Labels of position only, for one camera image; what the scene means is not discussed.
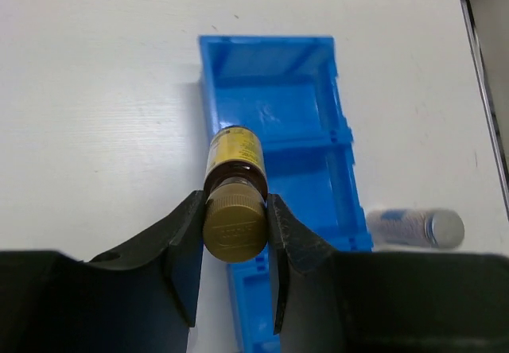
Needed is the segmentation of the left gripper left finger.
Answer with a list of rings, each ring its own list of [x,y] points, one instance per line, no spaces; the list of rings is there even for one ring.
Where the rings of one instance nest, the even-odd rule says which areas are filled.
[[[88,262],[1,253],[4,352],[184,352],[196,323],[205,198]]]

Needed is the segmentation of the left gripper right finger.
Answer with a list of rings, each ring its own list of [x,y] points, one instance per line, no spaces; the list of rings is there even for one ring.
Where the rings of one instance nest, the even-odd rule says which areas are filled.
[[[505,352],[508,259],[342,252],[267,199],[274,333],[284,352]]]

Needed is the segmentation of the yellow-label brown bottle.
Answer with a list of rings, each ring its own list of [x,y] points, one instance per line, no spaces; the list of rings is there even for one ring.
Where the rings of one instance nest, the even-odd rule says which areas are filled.
[[[268,239],[268,183],[262,144],[244,126],[229,126],[212,139],[204,180],[203,238],[226,263],[255,258]]]

